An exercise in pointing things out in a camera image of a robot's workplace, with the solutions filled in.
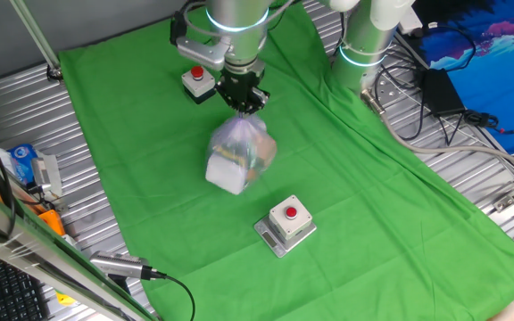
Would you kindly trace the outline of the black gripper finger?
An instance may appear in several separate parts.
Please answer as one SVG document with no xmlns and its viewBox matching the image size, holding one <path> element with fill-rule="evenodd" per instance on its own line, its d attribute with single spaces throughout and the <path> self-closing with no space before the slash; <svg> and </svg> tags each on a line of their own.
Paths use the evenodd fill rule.
<svg viewBox="0 0 514 321">
<path fill-rule="evenodd" d="M 260 90 L 258 87 L 252 87 L 241 104 L 241 112 L 254 114 L 263 109 L 268 100 L 269 92 Z"/>
<path fill-rule="evenodd" d="M 233 109 L 235 112 L 240 112 L 240 102 L 233 98 L 231 95 L 229 95 L 223 85 L 217 84 L 215 86 L 216 92 L 221 96 L 221 98 L 224 100 L 224 102 L 229 106 L 231 109 Z"/>
</svg>

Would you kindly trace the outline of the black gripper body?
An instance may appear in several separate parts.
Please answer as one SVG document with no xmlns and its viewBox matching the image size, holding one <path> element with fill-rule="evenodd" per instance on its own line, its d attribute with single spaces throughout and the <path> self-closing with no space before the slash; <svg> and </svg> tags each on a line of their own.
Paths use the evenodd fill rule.
<svg viewBox="0 0 514 321">
<path fill-rule="evenodd" d="M 226 63 L 221 71 L 219 84 L 238 101 L 244 101 L 252 87 L 257 87 L 265 71 L 264 62 L 251 62 L 246 65 Z"/>
</svg>

